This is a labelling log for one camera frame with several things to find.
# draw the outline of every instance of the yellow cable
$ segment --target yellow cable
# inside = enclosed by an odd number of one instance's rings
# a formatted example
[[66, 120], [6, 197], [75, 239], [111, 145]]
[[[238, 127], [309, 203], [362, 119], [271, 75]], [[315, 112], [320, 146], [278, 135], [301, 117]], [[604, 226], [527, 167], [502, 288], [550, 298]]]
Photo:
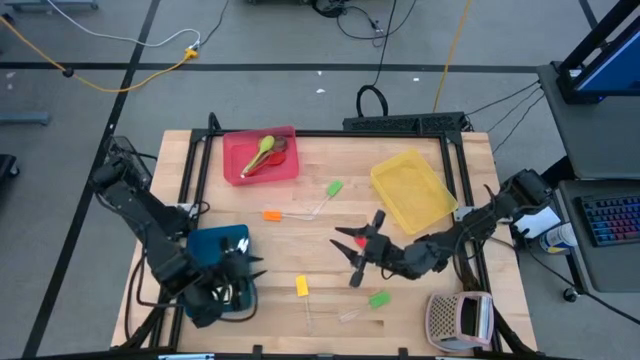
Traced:
[[433, 104], [433, 112], [436, 112], [436, 110], [438, 109], [438, 101], [440, 101], [440, 92], [444, 87], [444, 79], [447, 78], [447, 73], [449, 72], [449, 64], [451, 64], [451, 60], [453, 59], [453, 54], [456, 52], [456, 46], [458, 46], [458, 40], [460, 40], [460, 34], [462, 33], [464, 22], [467, 20], [467, 14], [469, 14], [471, 1], [472, 0], [467, 0], [467, 5], [465, 5], [464, 7], [464, 13], [460, 18], [460, 24], [458, 24], [458, 30], [456, 30], [456, 36], [453, 38], [453, 43], [451, 44], [451, 48], [449, 49], [449, 57], [447, 58], [447, 63], [444, 65], [444, 72], [442, 73], [442, 78], [440, 78], [440, 85], [438, 86], [438, 92], [436, 93], [436, 101]]
[[[66, 71], [66, 69], [64, 68], [64, 66], [60, 65], [59, 63], [57, 63], [56, 61], [54, 61], [53, 59], [51, 59], [49, 56], [47, 56], [44, 52], [42, 52], [42, 50], [38, 49], [37, 46], [33, 45], [29, 40], [27, 40], [18, 30], [16, 30], [16, 28], [14, 28], [4, 17], [0, 16], [0, 21], [2, 21], [4, 23], [4, 25], [6, 25], [9, 30], [11, 30], [11, 32], [13, 32], [18, 39], [20, 39], [23, 43], [27, 44], [31, 49], [33, 49], [33, 51], [35, 51], [36, 53], [38, 53], [38, 55], [40, 55], [43, 59], [47, 60], [49, 63], [51, 63], [51, 65], [55, 66], [56, 68], [60, 69], [61, 71]], [[146, 83], [148, 83], [149, 81], [153, 80], [155, 77], [158, 77], [162, 74], [166, 74], [170, 71], [173, 71], [177, 68], [179, 68], [180, 66], [182, 66], [185, 62], [195, 58], [198, 56], [198, 53], [193, 50], [193, 49], [187, 49], [185, 56], [182, 58], [182, 60], [180, 60], [180, 62], [178, 62], [177, 64], [173, 65], [172, 67], [166, 69], [166, 70], [162, 70], [159, 71], [155, 74], [152, 74], [151, 76], [149, 76], [148, 78], [144, 79], [142, 82], [140, 82], [137, 85], [134, 86], [130, 86], [126, 89], [105, 89], [103, 87], [100, 87], [92, 82], [90, 82], [87, 79], [84, 79], [78, 75], [73, 75], [74, 78], [80, 80], [80, 82], [82, 82], [83, 84], [90, 86], [96, 90], [102, 91], [102, 92], [107, 92], [107, 93], [122, 93], [122, 92], [128, 92], [131, 90], [135, 90], [141, 86], [144, 86]]]

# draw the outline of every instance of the red object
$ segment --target red object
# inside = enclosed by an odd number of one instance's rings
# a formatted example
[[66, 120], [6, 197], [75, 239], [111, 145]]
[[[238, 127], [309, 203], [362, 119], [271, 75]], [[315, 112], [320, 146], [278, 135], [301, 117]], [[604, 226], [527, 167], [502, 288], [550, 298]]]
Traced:
[[[242, 170], [258, 152], [260, 140], [267, 136], [284, 136], [287, 139], [286, 159], [278, 166], [266, 166], [254, 176], [241, 178]], [[296, 130], [293, 126], [270, 129], [238, 131], [225, 134], [222, 139], [224, 178], [234, 186], [267, 181], [295, 179], [299, 174]]]
[[287, 160], [287, 154], [285, 154], [284, 152], [275, 152], [269, 155], [266, 160], [251, 169], [248, 173], [245, 174], [245, 176], [254, 176], [258, 171], [260, 171], [260, 169], [266, 166], [278, 166], [285, 160]]
[[356, 236], [353, 240], [355, 240], [360, 249], [364, 249], [364, 247], [367, 246], [367, 238], [364, 236]]

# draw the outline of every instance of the plastic bin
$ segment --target plastic bin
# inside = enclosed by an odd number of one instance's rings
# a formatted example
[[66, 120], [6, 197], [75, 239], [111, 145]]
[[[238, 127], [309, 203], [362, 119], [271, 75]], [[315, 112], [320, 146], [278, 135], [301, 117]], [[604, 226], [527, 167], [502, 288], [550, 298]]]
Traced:
[[[287, 139], [287, 149], [284, 151], [286, 160], [278, 166], [266, 166], [253, 176], [241, 178], [242, 170], [258, 152], [260, 140], [267, 135], [284, 136]], [[224, 178], [234, 186], [298, 177], [298, 148], [293, 126], [228, 133], [224, 135], [222, 143]]]
[[371, 169], [371, 182], [409, 235], [426, 229], [458, 208], [458, 202], [416, 150]]

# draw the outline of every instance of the green spoon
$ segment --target green spoon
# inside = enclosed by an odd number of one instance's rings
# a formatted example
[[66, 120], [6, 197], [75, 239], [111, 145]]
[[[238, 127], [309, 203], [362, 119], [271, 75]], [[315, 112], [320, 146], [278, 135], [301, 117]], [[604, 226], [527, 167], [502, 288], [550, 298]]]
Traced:
[[260, 149], [258, 150], [258, 153], [256, 154], [256, 156], [253, 157], [253, 160], [251, 160], [251, 162], [247, 164], [244, 170], [242, 170], [242, 175], [246, 174], [249, 170], [251, 170], [253, 165], [255, 165], [256, 161], [258, 161], [258, 159], [262, 154], [271, 150], [271, 148], [273, 147], [273, 144], [275, 143], [275, 140], [276, 139], [271, 135], [265, 136], [262, 138], [262, 140], [260, 140]]

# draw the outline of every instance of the white container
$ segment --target white container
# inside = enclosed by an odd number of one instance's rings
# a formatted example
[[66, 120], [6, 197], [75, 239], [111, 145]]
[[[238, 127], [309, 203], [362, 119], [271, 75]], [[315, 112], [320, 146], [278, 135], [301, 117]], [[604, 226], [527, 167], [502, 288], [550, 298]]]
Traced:
[[556, 254], [578, 245], [576, 234], [573, 233], [571, 223], [553, 228], [540, 237], [542, 250]]

